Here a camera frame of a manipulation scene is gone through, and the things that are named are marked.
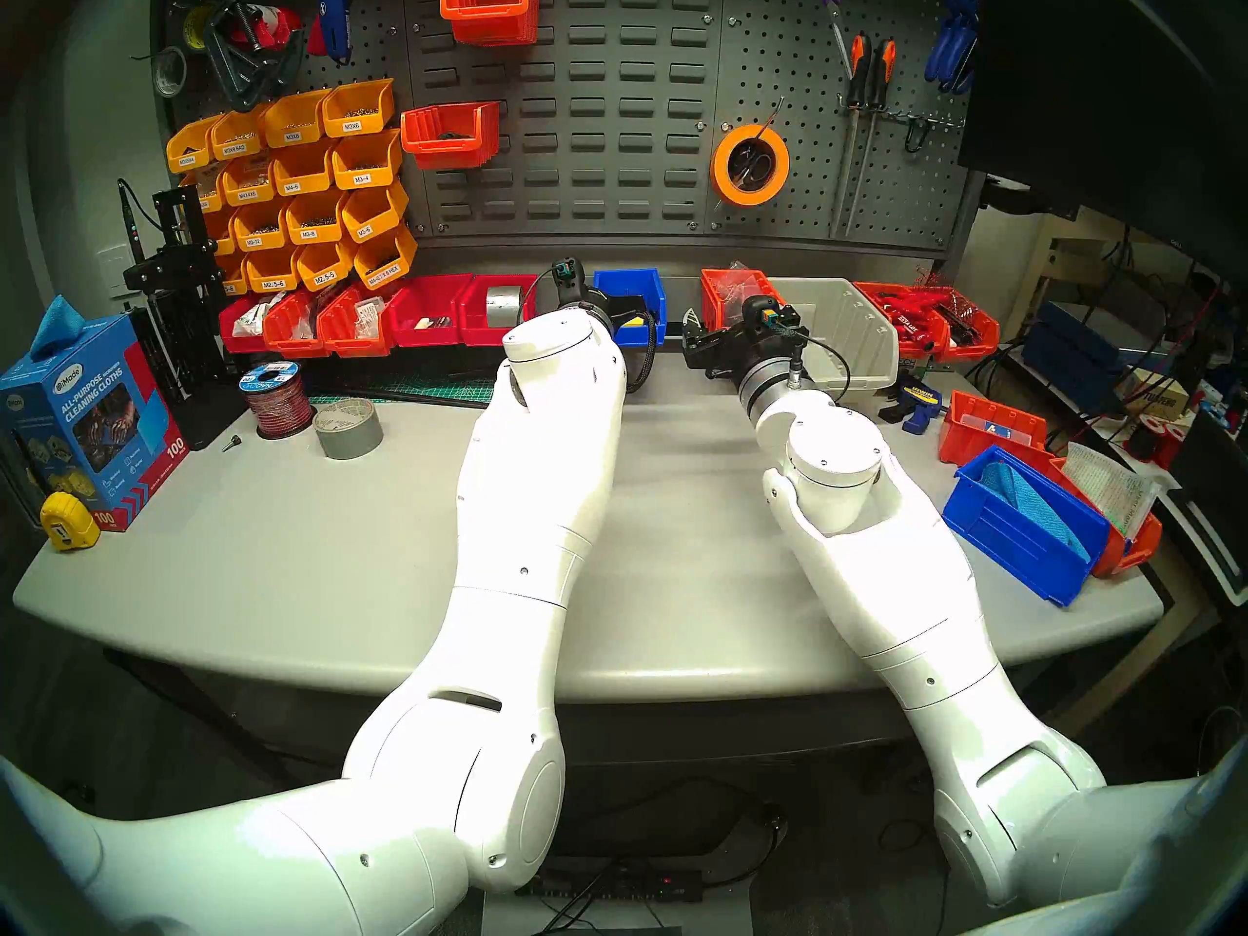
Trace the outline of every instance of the wall outlet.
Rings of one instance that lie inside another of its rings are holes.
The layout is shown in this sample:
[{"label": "wall outlet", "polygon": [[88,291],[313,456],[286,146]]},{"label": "wall outlet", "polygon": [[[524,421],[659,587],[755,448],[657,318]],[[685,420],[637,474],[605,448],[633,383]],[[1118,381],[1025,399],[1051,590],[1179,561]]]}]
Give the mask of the wall outlet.
[{"label": "wall outlet", "polygon": [[125,271],[134,261],[130,257],[129,245],[106,247],[95,252],[96,266],[100,268],[100,278],[109,292],[110,298],[129,298],[137,292],[126,287]]}]

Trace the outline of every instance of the orange tape roll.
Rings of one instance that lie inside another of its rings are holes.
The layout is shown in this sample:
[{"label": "orange tape roll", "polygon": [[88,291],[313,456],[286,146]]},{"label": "orange tape roll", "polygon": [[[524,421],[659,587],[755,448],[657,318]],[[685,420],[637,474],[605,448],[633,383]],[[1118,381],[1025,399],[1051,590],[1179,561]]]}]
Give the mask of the orange tape roll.
[{"label": "orange tape roll", "polygon": [[738,207],[766,203],[780,193],[787,178],[789,147],[779,134],[759,124],[739,126],[724,137],[710,162],[715,192]]}]

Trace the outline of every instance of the bin label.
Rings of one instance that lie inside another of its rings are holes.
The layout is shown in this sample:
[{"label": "bin label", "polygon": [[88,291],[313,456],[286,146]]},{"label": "bin label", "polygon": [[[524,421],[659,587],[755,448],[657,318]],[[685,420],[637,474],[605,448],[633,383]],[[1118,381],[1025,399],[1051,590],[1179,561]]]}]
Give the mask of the bin label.
[{"label": "bin label", "polygon": [[394,277],[402,270],[403,270],[403,262],[402,261],[396,261],[393,265],[391,265],[384,271],[378,271],[376,275],[369,275],[368,282],[367,282],[368,287],[372,288],[372,287],[374,287],[377,285],[381,285],[387,278]]}]

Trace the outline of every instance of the gray pegboard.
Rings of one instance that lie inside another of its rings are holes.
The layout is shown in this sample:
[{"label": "gray pegboard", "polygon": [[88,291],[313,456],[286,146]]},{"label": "gray pegboard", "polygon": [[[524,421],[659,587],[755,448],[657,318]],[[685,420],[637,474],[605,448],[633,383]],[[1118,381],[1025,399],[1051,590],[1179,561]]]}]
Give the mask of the gray pegboard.
[{"label": "gray pegboard", "polygon": [[[896,40],[890,109],[943,114],[961,122],[967,97],[938,95],[924,81],[943,17],[941,0],[845,0],[840,15],[846,45],[859,30],[872,46]],[[820,0],[724,0],[724,19],[735,25],[723,30],[715,142],[724,137],[724,124],[735,129],[765,122],[784,95],[773,129],[789,147],[790,170],[784,190],[759,208],[720,203],[713,191],[708,220],[726,235],[829,240],[849,116],[839,102],[845,66],[827,10]],[[919,154],[906,154],[904,124],[881,117],[870,145],[869,129],[870,117],[862,114],[842,226],[832,240],[938,252],[953,230],[966,180],[966,170],[956,163],[961,131],[934,129]],[[844,222],[864,155],[862,195],[846,237]]]},{"label": "gray pegboard", "polygon": [[[316,9],[316,0],[256,1],[306,19]],[[937,96],[922,80],[943,15],[941,0],[845,0],[841,25],[847,40],[861,27],[872,41],[897,41],[890,109],[957,122],[966,97]],[[484,167],[422,172],[404,158],[408,223],[431,246],[528,233],[936,255],[948,246],[966,177],[955,163],[961,132],[932,130],[924,150],[907,155],[905,125],[881,119],[869,151],[865,116],[854,163],[856,175],[866,158],[859,213],[847,236],[829,236],[845,77],[820,0],[542,0],[538,25],[533,46],[469,46],[454,41],[438,0],[354,0],[352,62],[308,56],[296,90],[392,76],[399,111],[500,102],[502,146]],[[765,121],[780,94],[774,127],[791,155],[785,188],[758,210],[720,205],[709,176],[721,125]],[[175,124],[223,109],[218,91],[187,90],[173,102]]]},{"label": "gray pegboard", "polygon": [[423,175],[436,233],[700,227],[721,2],[542,0],[537,45],[484,47],[407,0],[422,104],[500,101],[497,157]]}]

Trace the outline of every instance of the gray table surface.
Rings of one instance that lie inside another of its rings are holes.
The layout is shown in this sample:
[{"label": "gray table surface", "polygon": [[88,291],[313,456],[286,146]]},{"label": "gray table surface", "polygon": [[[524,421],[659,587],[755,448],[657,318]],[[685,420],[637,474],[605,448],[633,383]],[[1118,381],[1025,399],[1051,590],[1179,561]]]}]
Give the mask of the gray table surface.
[{"label": "gray table surface", "polygon": [[[970,389],[934,376],[946,396]],[[864,411],[881,401],[864,397]],[[308,688],[384,694],[436,636],[456,565],[454,488],[479,414],[382,403],[386,439],[326,459],[312,431],[280,442],[251,413],[191,453],[126,533],[79,553],[45,545],[14,603],[105,644]],[[953,467],[884,432],[937,507]],[[759,483],[768,463],[731,388],[656,357],[624,407],[607,522],[569,604],[562,701],[671,701],[875,686],[785,547]],[[1088,580],[1061,609],[962,543],[1001,659],[1020,663],[1147,626],[1162,602],[1139,570]],[[911,573],[904,544],[897,575]]]}]

